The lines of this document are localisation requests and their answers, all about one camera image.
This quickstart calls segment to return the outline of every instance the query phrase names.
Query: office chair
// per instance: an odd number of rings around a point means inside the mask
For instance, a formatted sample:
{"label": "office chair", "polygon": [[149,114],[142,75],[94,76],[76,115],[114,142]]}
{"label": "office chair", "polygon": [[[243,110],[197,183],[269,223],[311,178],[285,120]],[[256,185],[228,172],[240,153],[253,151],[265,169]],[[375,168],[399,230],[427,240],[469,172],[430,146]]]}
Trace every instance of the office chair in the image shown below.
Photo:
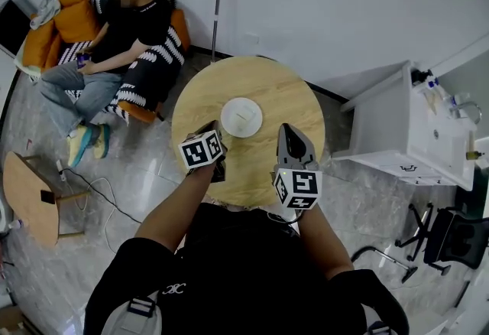
{"label": "office chair", "polygon": [[421,220],[416,208],[411,203],[409,209],[413,212],[418,224],[419,232],[411,239],[401,242],[396,240],[395,246],[400,248],[417,242],[413,255],[407,260],[414,261],[425,239],[425,255],[423,261],[439,271],[442,275],[448,274],[451,266],[442,267],[435,262],[460,262],[469,268],[476,269],[484,257],[487,242],[489,241],[489,218],[467,220],[463,216],[454,214],[454,207],[438,210],[435,222],[429,230],[433,205],[428,203],[428,215],[425,222]]}

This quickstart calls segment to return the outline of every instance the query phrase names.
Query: black t-shirt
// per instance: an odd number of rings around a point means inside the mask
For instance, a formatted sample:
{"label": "black t-shirt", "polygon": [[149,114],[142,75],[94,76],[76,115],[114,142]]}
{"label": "black t-shirt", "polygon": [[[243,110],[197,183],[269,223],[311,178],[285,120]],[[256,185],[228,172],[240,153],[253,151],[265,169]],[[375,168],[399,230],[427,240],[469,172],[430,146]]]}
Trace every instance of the black t-shirt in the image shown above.
{"label": "black t-shirt", "polygon": [[[164,44],[170,26],[172,7],[167,0],[153,0],[147,5],[123,8],[117,0],[109,0],[103,12],[108,22],[107,34],[92,52],[92,62],[98,63],[129,50],[138,39],[142,44]],[[110,73],[125,73],[129,65]]]}
{"label": "black t-shirt", "polygon": [[[343,272],[326,281],[295,231],[270,221],[262,210],[230,213],[211,207],[201,205],[194,223],[196,218],[209,222],[193,225],[176,255],[149,239],[125,242],[89,300],[84,333],[100,334],[114,309],[158,290],[164,333],[206,328],[290,332],[291,326],[300,325],[323,333],[363,334],[361,302],[379,314],[382,301],[397,303],[368,270]],[[220,211],[231,221],[209,226]],[[212,218],[202,217],[205,212]]]}

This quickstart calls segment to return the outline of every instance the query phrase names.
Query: man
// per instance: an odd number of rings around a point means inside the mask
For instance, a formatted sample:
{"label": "man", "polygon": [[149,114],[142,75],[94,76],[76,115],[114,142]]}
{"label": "man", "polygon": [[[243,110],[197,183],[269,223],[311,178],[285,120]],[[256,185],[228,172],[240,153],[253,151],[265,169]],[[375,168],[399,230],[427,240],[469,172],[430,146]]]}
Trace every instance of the man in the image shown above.
{"label": "man", "polygon": [[[106,23],[80,51],[89,53],[91,60],[80,69],[76,61],[65,63],[41,77],[40,93],[54,124],[67,137],[70,167],[91,146],[95,158],[107,155],[108,126],[90,122],[112,101],[130,64],[149,47],[165,42],[171,12],[167,0],[110,0],[103,13]],[[74,104],[67,89],[83,90]]]}
{"label": "man", "polygon": [[[363,304],[398,335],[409,333],[400,305],[372,271],[354,270],[318,206],[300,218],[299,236],[263,210],[201,204],[214,167],[187,176],[122,244],[89,299],[84,334],[99,335],[119,306],[155,291],[161,333],[364,334]],[[126,330],[104,334],[155,333],[149,324],[127,330],[145,320],[123,317]]]}

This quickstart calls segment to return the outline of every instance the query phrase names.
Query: floor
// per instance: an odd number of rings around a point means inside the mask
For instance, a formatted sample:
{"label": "floor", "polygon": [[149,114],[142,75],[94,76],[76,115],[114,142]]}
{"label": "floor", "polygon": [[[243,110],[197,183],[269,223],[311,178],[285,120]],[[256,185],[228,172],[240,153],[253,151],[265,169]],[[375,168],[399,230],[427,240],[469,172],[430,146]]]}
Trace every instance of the floor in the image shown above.
{"label": "floor", "polygon": [[[148,125],[131,121],[127,126],[113,115],[98,118],[109,122],[113,130],[108,157],[95,161],[89,152],[76,171],[89,181],[106,177],[112,184],[117,204],[137,219],[142,220],[183,179],[170,147],[172,106],[185,84],[208,64],[209,57],[199,54],[185,63],[166,103],[164,122]],[[437,207],[450,206],[455,189],[414,189],[369,167],[350,161],[332,161],[332,152],[348,147],[353,115],[341,114],[340,104],[333,99],[318,93],[316,97],[324,113],[326,130],[321,159],[322,210],[350,254],[362,246],[374,245],[404,259],[409,250],[394,247],[393,241],[414,232],[413,221],[406,217],[408,204],[414,203],[422,211],[429,201]],[[58,158],[66,161],[65,140],[55,132],[36,86],[25,75],[19,78],[8,107],[0,140],[2,164],[8,151],[39,154],[42,161],[38,167],[60,190],[69,192],[58,178],[54,165]],[[76,177],[68,178],[75,190],[83,187]],[[96,187],[110,196],[105,182],[97,182]],[[78,205],[83,208],[84,200],[79,200]],[[82,333],[86,302],[114,257],[104,236],[105,221],[111,210],[111,206],[96,195],[89,198],[84,214],[75,204],[63,205],[61,232],[84,229],[85,235],[62,240],[55,249],[40,247],[26,229],[12,231],[4,242],[5,254],[15,264],[15,267],[5,266],[8,283],[22,310],[46,335]],[[107,225],[112,248],[116,250],[136,229],[134,222],[115,212]],[[453,305],[471,271],[453,263],[450,273],[441,277],[436,270],[422,264],[421,255],[416,265],[419,266],[417,273],[402,285],[403,270],[390,262],[382,262],[380,256],[372,252],[365,253],[355,263],[357,268],[373,269],[409,317],[427,308],[444,314]]]}

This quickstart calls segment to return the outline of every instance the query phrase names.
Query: sneaker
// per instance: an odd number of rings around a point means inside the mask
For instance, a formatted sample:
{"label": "sneaker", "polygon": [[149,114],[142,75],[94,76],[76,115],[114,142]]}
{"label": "sneaker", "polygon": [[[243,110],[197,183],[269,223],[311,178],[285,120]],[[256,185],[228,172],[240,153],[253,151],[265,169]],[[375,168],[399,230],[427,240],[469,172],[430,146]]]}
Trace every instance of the sneaker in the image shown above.
{"label": "sneaker", "polygon": [[93,156],[95,158],[104,158],[108,152],[108,138],[110,136],[110,129],[108,125],[101,124],[100,135],[97,138],[95,144],[93,145]]}
{"label": "sneaker", "polygon": [[68,160],[68,166],[74,168],[78,165],[82,159],[85,149],[90,143],[90,138],[92,137],[92,129],[90,127],[85,127],[84,125],[79,125],[76,130],[66,138],[68,141],[68,148],[70,149],[70,158]]}

